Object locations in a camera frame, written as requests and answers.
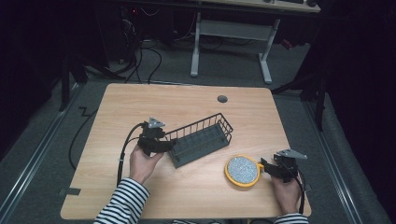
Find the hand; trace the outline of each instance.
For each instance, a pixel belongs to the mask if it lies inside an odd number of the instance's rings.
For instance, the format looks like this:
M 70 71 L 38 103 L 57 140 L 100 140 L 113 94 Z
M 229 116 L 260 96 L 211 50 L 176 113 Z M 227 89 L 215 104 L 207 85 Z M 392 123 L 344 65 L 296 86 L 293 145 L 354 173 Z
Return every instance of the hand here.
M 129 159 L 130 173 L 129 177 L 143 185 L 151 176 L 155 165 L 163 157 L 163 153 L 157 153 L 153 157 L 146 155 L 143 149 L 136 145 Z
M 295 179 L 289 183 L 283 183 L 283 180 L 271 176 L 274 186 L 276 199 L 279 202 L 282 214 L 297 213 L 297 202 L 301 196 L 300 186 Z

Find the striped shirt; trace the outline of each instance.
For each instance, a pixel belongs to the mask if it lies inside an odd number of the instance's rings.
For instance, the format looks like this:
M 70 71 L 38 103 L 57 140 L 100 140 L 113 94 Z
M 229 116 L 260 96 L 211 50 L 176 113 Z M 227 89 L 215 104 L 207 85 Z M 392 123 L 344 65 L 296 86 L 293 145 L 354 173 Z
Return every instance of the striped shirt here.
M 110 202 L 96 217 L 94 224 L 128 223 L 135 224 L 143 212 L 143 207 L 149 197 L 149 191 L 131 178 L 121 180 Z M 174 220 L 173 223 L 194 224 L 194 222 Z M 308 219 L 299 214 L 287 214 L 278 217 L 275 224 L 308 224 Z

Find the black wire basket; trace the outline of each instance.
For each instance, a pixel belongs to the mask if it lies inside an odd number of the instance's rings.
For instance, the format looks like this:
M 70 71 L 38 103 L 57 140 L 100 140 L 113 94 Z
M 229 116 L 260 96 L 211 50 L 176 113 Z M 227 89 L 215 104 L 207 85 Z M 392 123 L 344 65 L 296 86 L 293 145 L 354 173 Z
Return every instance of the black wire basket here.
M 233 127 L 221 113 L 198 120 L 165 135 L 176 139 L 169 151 L 176 168 L 230 145 Z

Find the table hole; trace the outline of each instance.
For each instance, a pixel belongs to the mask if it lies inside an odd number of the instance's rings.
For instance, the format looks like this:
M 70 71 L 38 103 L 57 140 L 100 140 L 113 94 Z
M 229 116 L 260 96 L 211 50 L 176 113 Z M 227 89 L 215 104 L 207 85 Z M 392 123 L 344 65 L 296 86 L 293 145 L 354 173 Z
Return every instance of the table hole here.
M 220 95 L 220 96 L 218 96 L 218 101 L 220 102 L 220 103 L 227 103 L 227 101 L 228 101 L 228 98 L 227 98 L 227 96 L 225 96 L 225 95 Z

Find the metal rail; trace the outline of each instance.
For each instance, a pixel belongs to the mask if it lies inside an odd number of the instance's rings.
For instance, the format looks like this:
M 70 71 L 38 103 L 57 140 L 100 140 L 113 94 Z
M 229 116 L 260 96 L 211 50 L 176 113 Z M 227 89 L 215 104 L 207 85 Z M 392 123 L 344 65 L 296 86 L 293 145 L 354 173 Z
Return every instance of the metal rail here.
M 332 156 L 332 152 L 327 143 L 327 140 L 323 132 L 321 132 L 318 129 L 318 126 L 315 123 L 315 112 L 314 109 L 312 108 L 312 105 L 309 104 L 309 102 L 303 102 L 303 106 L 305 112 L 310 117 L 309 119 L 310 123 L 312 124 L 312 127 L 315 129 L 315 133 L 317 134 L 318 140 L 321 144 L 321 149 L 323 152 L 323 157 L 325 160 L 326 167 L 329 170 L 329 174 L 330 177 L 332 178 L 332 182 L 334 183 L 335 189 L 337 190 L 338 197 L 340 198 L 340 201 L 344 206 L 344 210 L 346 211 L 346 216 L 349 219 L 349 223 L 353 223 L 353 224 L 363 223 L 361 220 L 361 215 L 359 214 L 359 211 L 353 201 L 349 188 L 346 182 L 344 181 L 344 178 L 342 177 L 340 170 L 337 167 L 334 157 Z
M 13 214 L 15 208 L 18 205 L 18 202 L 20 201 L 21 197 L 23 196 L 24 192 L 28 188 L 33 177 L 35 176 L 35 173 L 37 172 L 41 162 L 44 160 L 47 152 L 50 150 L 49 145 L 52 137 L 59 129 L 59 126 L 64 120 L 64 116 L 70 108 L 70 105 L 77 98 L 78 94 L 81 93 L 81 91 L 82 87 L 78 84 L 75 84 L 72 88 L 72 97 L 70 103 L 63 111 L 60 111 L 58 113 L 54 121 L 51 123 L 46 133 L 44 134 L 44 137 L 38 144 L 32 158 L 29 160 L 24 170 L 18 177 L 14 187 L 8 194 L 7 198 L 3 201 L 0 207 L 0 223 L 7 223 L 10 219 L 11 215 Z

